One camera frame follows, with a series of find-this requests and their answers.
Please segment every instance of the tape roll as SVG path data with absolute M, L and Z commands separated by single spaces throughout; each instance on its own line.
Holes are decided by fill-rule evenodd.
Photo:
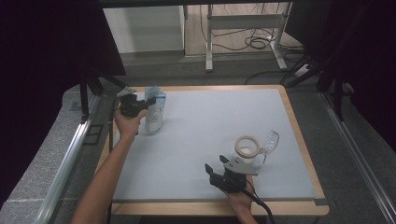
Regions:
M 256 145 L 256 148 L 254 149 L 254 151 L 248 153 L 248 152 L 246 152 L 244 150 L 246 147 L 239 146 L 239 143 L 242 140 L 250 140 L 250 141 L 252 141 L 254 143 L 254 145 Z M 259 142 L 254 137 L 248 136 L 248 135 L 239 137 L 236 140 L 234 147 L 235 147 L 236 154 L 238 154 L 240 157 L 245 158 L 245 159 L 253 159 L 253 158 L 255 158 L 260 153 L 260 148 L 261 148 Z

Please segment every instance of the table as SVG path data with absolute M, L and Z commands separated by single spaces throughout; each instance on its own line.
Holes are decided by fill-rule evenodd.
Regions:
M 277 85 L 257 86 L 183 86 L 162 87 L 164 91 L 221 91 L 221 90 L 259 90 L 276 89 L 279 91 L 282 102 L 287 111 L 290 125 L 296 136 L 304 164 L 312 182 L 316 197 L 315 199 L 293 201 L 266 202 L 275 216 L 324 216 L 329 212 L 329 206 L 318 181 L 315 167 L 311 161 L 303 136 L 293 114 L 289 98 L 283 87 Z M 98 162 L 99 167 L 108 155 L 108 138 Z M 233 210 L 225 201 L 199 201 L 199 202 L 132 202 L 113 203 L 112 214 L 114 215 L 160 215 L 160 216 L 233 216 Z M 257 204 L 252 206 L 253 215 L 266 215 L 265 210 Z

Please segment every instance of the wooden border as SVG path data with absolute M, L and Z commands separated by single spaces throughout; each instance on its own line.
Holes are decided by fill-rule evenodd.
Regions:
M 144 87 L 134 87 L 137 91 L 144 91 Z M 288 113 L 290 124 L 294 130 L 297 143 L 300 147 L 306 169 L 316 193 L 316 200 L 326 200 L 319 183 L 314 164 L 309 156 L 308 149 L 291 108 L 285 88 L 280 85 L 251 85 L 251 86 L 173 86 L 161 87 L 163 91 L 222 91 L 222 90 L 262 90 L 277 89 Z M 102 165 L 108 155 L 108 138 L 96 169 Z M 325 216 L 329 213 L 329 205 L 316 205 L 314 200 L 266 202 L 275 216 Z M 257 204 L 252 205 L 252 214 L 255 216 L 267 215 L 265 210 Z M 158 216 L 234 216 L 233 210 L 227 202 L 185 202 L 185 203 L 113 203 L 112 213 L 115 215 L 158 215 Z

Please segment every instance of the aluminum rail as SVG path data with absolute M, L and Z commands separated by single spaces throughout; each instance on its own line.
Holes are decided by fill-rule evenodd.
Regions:
M 332 122 L 334 123 L 337 131 L 340 133 L 341 137 L 343 138 L 353 161 L 355 162 L 356 166 L 361 172 L 361 176 L 366 182 L 366 185 L 369 188 L 369 190 L 372 192 L 379 206 L 379 209 L 381 209 L 382 214 L 384 215 L 385 219 L 389 224 L 396 224 L 396 210 L 395 210 L 395 206 L 392 203 L 392 200 L 385 192 L 381 183 L 375 177 L 375 174 L 373 173 L 373 170 L 370 168 L 370 165 L 367 163 L 366 159 L 364 159 L 364 156 L 361 154 L 358 145 L 356 144 L 355 140 L 350 134 L 345 123 L 343 121 L 340 121 L 333 112 L 332 101 L 329 98 L 328 94 L 321 92 L 320 96 L 327 107 Z
M 93 96 L 90 102 L 90 115 L 84 123 L 78 125 L 76 133 L 69 145 L 69 148 L 64 155 L 64 159 L 61 163 L 61 166 L 56 173 L 52 184 L 49 187 L 49 191 L 44 199 L 44 202 L 41 204 L 40 209 L 38 210 L 38 214 L 35 218 L 35 224 L 43 224 L 48 223 L 50 221 L 50 217 L 52 216 L 53 210 L 59 200 L 59 197 L 64 190 L 64 184 L 69 177 L 70 171 L 73 168 L 74 162 L 76 161 L 76 157 L 78 156 L 81 145 L 84 141 L 85 134 L 87 133 L 91 121 L 92 121 L 92 113 L 96 110 L 100 97 Z

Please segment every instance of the human arm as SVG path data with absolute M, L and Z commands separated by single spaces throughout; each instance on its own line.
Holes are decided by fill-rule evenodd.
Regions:
M 253 178 L 251 175 L 247 176 L 247 188 L 246 190 L 250 193 L 253 193 Z M 252 200 L 245 195 L 243 192 L 237 193 L 228 193 L 224 192 L 227 195 L 228 203 L 230 204 L 231 208 L 235 212 L 238 220 L 241 224 L 257 224 L 258 222 L 251 214 L 251 204 Z
M 120 140 L 85 190 L 71 223 L 103 223 L 107 208 L 116 190 L 122 166 L 128 155 L 128 150 L 134 141 L 140 120 L 145 116 L 146 110 L 142 110 L 133 119 L 124 117 L 119 110 L 116 112 L 115 121 L 120 132 Z

